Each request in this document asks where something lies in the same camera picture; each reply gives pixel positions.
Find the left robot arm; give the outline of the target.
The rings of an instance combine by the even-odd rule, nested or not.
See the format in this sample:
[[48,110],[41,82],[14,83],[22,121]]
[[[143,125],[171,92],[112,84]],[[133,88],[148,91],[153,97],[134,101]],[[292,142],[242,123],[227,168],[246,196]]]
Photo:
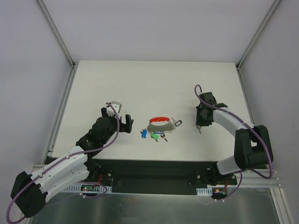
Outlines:
[[6,212],[8,223],[12,223],[10,210],[13,204],[20,209],[24,218],[30,218],[66,187],[85,179],[93,182],[98,178],[99,171],[93,157],[111,146],[119,133],[130,133],[132,130],[134,121],[130,115],[125,116],[125,123],[121,121],[121,107],[121,103],[107,102],[101,109],[102,116],[65,155],[30,174],[23,171],[17,175],[11,191],[12,201]]

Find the left aluminium frame post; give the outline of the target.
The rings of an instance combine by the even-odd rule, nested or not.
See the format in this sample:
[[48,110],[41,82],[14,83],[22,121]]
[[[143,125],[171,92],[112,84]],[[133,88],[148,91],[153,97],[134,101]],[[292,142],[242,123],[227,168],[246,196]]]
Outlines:
[[35,0],[39,10],[41,11],[54,39],[56,40],[60,50],[62,51],[66,61],[70,65],[71,68],[74,68],[76,66],[76,62],[73,60],[72,56],[70,55],[69,50],[67,49],[67,46],[65,42],[63,41],[60,32],[58,31],[58,28],[43,0]]

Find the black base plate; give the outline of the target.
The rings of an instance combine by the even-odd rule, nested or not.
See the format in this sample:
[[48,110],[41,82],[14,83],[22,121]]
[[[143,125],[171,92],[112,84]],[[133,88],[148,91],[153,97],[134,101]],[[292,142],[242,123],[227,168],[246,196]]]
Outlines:
[[236,185],[233,174],[221,175],[215,162],[93,160],[87,182],[111,187],[114,193],[195,195],[209,185]]

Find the green tagged key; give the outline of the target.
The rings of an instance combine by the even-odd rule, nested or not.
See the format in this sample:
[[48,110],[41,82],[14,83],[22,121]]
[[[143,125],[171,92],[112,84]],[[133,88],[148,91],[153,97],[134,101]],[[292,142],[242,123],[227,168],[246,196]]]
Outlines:
[[159,136],[156,133],[151,133],[150,136],[152,139],[154,139],[156,142],[158,142]]

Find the plain silver key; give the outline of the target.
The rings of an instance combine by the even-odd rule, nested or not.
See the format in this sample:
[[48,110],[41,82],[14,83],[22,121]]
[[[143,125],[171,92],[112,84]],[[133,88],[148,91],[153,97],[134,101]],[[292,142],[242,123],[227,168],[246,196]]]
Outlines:
[[160,137],[163,138],[166,142],[168,141],[168,140],[166,139],[166,136],[165,136],[164,133],[160,134]]

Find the left aluminium rail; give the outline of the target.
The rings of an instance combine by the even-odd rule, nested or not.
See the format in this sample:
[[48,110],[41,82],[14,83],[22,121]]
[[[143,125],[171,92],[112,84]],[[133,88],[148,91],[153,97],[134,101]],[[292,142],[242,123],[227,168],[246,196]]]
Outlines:
[[68,75],[67,81],[63,88],[62,96],[59,100],[58,108],[56,115],[53,120],[53,124],[51,126],[51,130],[49,133],[49,136],[46,141],[46,145],[43,149],[42,158],[39,160],[38,163],[33,165],[32,172],[34,172],[36,169],[41,168],[45,165],[45,162],[48,158],[48,154],[51,154],[53,152],[53,148],[56,143],[57,135],[59,133],[59,128],[61,125],[61,121],[63,119],[64,111],[66,108],[67,100],[69,98],[69,94],[71,92],[73,80],[75,78],[75,74],[77,71],[78,62],[75,62],[73,66],[71,67],[70,73]]

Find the right aluminium frame post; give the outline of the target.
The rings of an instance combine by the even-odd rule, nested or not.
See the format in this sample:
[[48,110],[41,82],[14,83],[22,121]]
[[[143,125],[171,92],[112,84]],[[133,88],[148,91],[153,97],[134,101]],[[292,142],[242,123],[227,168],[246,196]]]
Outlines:
[[269,9],[267,10],[265,16],[263,17],[262,21],[260,22],[257,30],[255,31],[254,35],[252,36],[249,44],[247,45],[244,53],[242,54],[240,60],[236,64],[236,70],[239,71],[243,64],[245,63],[246,59],[248,58],[249,54],[251,53],[253,47],[258,42],[260,36],[262,35],[263,31],[266,29],[268,23],[270,22],[271,18],[275,14],[277,8],[282,3],[282,0],[274,0],[270,5]]

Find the aluminium rail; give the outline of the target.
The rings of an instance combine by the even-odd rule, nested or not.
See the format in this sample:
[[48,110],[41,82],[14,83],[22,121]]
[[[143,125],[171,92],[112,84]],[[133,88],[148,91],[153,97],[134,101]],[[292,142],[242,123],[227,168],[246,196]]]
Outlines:
[[[237,71],[237,74],[238,74],[238,77],[239,77],[239,81],[240,81],[240,85],[241,85],[242,92],[243,92],[243,95],[244,95],[244,99],[246,101],[246,107],[247,107],[247,110],[248,110],[248,113],[249,113],[250,121],[251,121],[252,124],[261,125],[263,122],[258,120],[257,116],[254,115],[254,112],[258,112],[258,111],[255,111],[255,109],[254,109],[253,98],[250,95],[250,93],[251,93],[250,88],[247,87],[247,85],[245,83],[245,76],[244,76],[243,72],[241,71],[241,69],[236,68],[236,71]],[[274,140],[275,138],[273,138],[273,136],[271,135],[272,132],[269,129],[269,127],[267,129],[269,131],[269,136],[270,136],[269,138],[270,138],[271,147],[272,147],[272,150],[273,150],[275,142],[273,142],[271,140]],[[256,171],[261,172],[261,174],[263,174],[263,175],[269,175],[269,174],[266,174],[266,169],[267,168],[269,169],[269,165],[262,165]],[[245,171],[245,174],[254,174],[254,172],[253,171]],[[261,186],[259,186],[260,188],[281,188],[282,187],[281,182],[280,182],[280,178],[278,177],[278,173],[276,172],[276,170],[273,170],[273,177],[269,180],[264,179],[263,177],[261,177],[258,174],[254,174],[253,176],[255,178],[257,178],[258,182],[260,182],[262,184]]]
[[51,126],[51,130],[49,133],[49,136],[46,141],[46,145],[43,149],[42,158],[39,160],[38,163],[33,165],[32,172],[34,172],[36,169],[41,168],[45,165],[45,162],[48,158],[48,154],[51,154],[53,152],[53,148],[56,143],[57,135],[59,133],[59,128],[61,125],[61,121],[63,119],[64,111],[66,108],[67,100],[69,98],[69,94],[71,92],[73,80],[75,78],[75,74],[77,71],[78,62],[75,62],[73,66],[71,67],[70,73],[68,75],[67,81],[63,88],[62,96],[59,100],[58,108],[56,115],[53,120],[53,124]]

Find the aluminium frame post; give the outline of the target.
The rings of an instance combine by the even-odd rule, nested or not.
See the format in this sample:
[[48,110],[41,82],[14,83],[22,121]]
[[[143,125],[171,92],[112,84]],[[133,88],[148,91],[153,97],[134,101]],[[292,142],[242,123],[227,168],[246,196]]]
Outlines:
[[41,11],[54,39],[56,40],[60,50],[62,51],[66,61],[70,65],[71,68],[74,68],[76,66],[76,62],[73,60],[72,56],[70,55],[69,50],[67,49],[67,46],[65,42],[63,41],[60,32],[58,31],[58,28],[43,0],[35,0],[39,10]]
[[239,71],[243,64],[245,63],[246,59],[248,58],[249,54],[251,53],[253,47],[258,42],[260,36],[262,35],[263,31],[266,29],[268,23],[270,22],[271,18],[275,14],[277,8],[282,3],[282,0],[274,0],[270,5],[269,9],[267,10],[265,16],[263,17],[262,21],[260,22],[257,30],[255,31],[254,35],[252,36],[249,44],[247,45],[244,53],[242,54],[240,60],[236,64],[236,70]]

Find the blue tagged key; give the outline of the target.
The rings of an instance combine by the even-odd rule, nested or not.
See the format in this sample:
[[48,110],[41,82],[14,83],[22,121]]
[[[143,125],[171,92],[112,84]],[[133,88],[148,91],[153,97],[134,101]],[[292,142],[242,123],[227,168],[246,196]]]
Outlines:
[[147,129],[142,129],[141,131],[140,131],[140,133],[141,133],[141,137],[143,138],[143,139],[145,139],[146,138],[146,136],[147,136]]

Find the black tagged key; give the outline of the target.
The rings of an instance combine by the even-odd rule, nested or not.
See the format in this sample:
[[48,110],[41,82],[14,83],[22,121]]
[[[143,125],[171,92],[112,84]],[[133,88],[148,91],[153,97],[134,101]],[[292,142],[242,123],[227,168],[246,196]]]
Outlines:
[[175,120],[173,117],[171,117],[171,120],[174,127],[178,127],[182,124],[182,120]]

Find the key holder with red handle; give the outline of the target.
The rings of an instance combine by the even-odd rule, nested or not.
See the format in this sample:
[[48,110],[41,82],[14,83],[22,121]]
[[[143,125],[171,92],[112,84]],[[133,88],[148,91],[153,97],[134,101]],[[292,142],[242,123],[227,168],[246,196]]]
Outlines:
[[147,126],[148,132],[172,132],[174,131],[175,125],[172,123],[169,117],[154,117],[149,120],[149,124]]

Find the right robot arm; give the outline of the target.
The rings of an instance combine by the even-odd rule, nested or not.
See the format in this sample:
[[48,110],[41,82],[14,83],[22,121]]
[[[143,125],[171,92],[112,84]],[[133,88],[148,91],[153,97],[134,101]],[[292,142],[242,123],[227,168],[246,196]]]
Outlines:
[[234,152],[226,159],[215,162],[201,178],[215,186],[226,180],[227,175],[252,170],[264,179],[273,177],[273,152],[268,129],[248,124],[232,113],[226,104],[217,103],[211,92],[196,93],[199,105],[196,107],[196,127],[201,131],[217,123],[234,138]]

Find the right aluminium rail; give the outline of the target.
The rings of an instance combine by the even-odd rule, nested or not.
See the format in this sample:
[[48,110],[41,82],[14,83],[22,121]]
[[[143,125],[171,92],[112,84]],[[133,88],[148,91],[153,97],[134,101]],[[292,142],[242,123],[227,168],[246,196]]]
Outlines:
[[[238,74],[238,77],[239,77],[239,81],[240,81],[240,85],[241,85],[242,92],[243,92],[243,95],[244,95],[244,99],[246,101],[246,107],[247,107],[247,110],[248,110],[248,113],[249,113],[250,121],[251,121],[252,124],[261,125],[263,122],[258,120],[257,116],[254,115],[254,112],[258,112],[258,111],[255,111],[255,109],[254,109],[253,98],[250,95],[250,93],[251,93],[250,88],[247,87],[247,85],[245,83],[245,76],[244,76],[243,72],[241,71],[241,69],[236,68],[236,71],[237,71],[237,74]],[[273,138],[273,136],[271,135],[272,132],[269,129],[269,127],[267,129],[269,131],[269,136],[270,136],[269,138],[270,138],[271,147],[272,147],[272,150],[273,150],[275,142],[273,142],[271,140],[274,140],[275,138]],[[269,175],[269,174],[266,174],[266,169],[267,168],[269,169],[269,165],[262,165],[256,171],[261,172],[261,174],[263,174],[263,175]],[[245,171],[245,174],[254,174],[254,172],[253,171]],[[273,170],[273,177],[269,180],[264,179],[263,177],[261,177],[258,174],[254,174],[253,176],[255,178],[257,178],[258,182],[260,182],[262,184],[261,186],[259,186],[260,188],[281,188],[282,187],[281,182],[280,182],[280,178],[278,177],[278,173],[276,172],[276,170]]]

